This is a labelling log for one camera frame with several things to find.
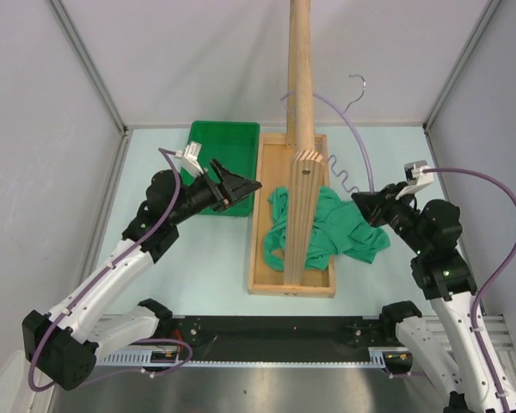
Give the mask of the green tank top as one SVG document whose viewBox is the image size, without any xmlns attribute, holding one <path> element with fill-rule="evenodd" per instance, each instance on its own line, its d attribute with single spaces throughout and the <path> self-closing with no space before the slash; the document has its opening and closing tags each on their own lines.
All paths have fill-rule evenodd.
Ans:
<svg viewBox="0 0 516 413">
<path fill-rule="evenodd" d="M 289 192 L 276 188 L 269 196 L 272 228 L 264 237 L 264 262 L 275 271 L 284 269 L 280 256 L 286 250 Z M 321 187 L 316 207 L 306 269 L 324 270 L 332 256 L 340 254 L 372 264 L 377 254 L 390 247 L 390 239 L 381 228 L 374 228 L 363 219 L 356 204 L 343 200 L 332 189 Z"/>
</svg>

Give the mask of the lilac wire hanger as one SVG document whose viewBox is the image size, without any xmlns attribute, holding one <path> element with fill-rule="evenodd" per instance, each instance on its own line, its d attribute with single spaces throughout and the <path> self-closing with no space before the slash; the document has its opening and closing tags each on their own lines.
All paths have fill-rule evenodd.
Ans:
<svg viewBox="0 0 516 413">
<path fill-rule="evenodd" d="M 375 188 L 375 180 L 372 169 L 372 162 L 366 149 L 366 143 L 355 123 L 350 119 L 349 112 L 352 106 L 355 106 L 361 101 L 365 95 L 367 82 L 366 78 L 358 73 L 351 73 L 348 76 L 349 80 L 356 81 L 359 86 L 357 95 L 351 97 L 349 101 L 340 105 L 335 103 L 331 98 L 322 95 L 319 92 L 313 92 L 312 96 L 326 108 L 332 110 L 345 127 L 345 132 L 339 127 L 335 134 L 335 148 L 331 151 L 328 157 L 329 173 L 338 181 L 340 189 L 346 194 L 353 194 L 359 192 L 359 185 L 365 184 L 365 190 Z M 354 172 L 357 171 L 355 167 L 349 166 L 350 160 L 360 160 L 362 177 L 355 179 Z"/>
</svg>

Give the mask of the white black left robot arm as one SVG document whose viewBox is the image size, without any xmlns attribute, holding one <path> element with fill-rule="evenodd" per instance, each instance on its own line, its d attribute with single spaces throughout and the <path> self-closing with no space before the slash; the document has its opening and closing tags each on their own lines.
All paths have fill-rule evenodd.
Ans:
<svg viewBox="0 0 516 413">
<path fill-rule="evenodd" d="M 97 362 L 138 342 L 161 344 L 172 336 L 171 311 L 154 299 L 139 302 L 123 316 L 102 321 L 109 306 L 152 268 L 179 237 L 178 226 L 210 208 L 225 211 L 250 197 L 261 183 L 235 174 L 218 160 L 215 177 L 201 171 L 189 185 L 174 166 L 158 171 L 135 218 L 107 260 L 49 311 L 31 311 L 21 323 L 28 386 L 79 387 Z"/>
</svg>

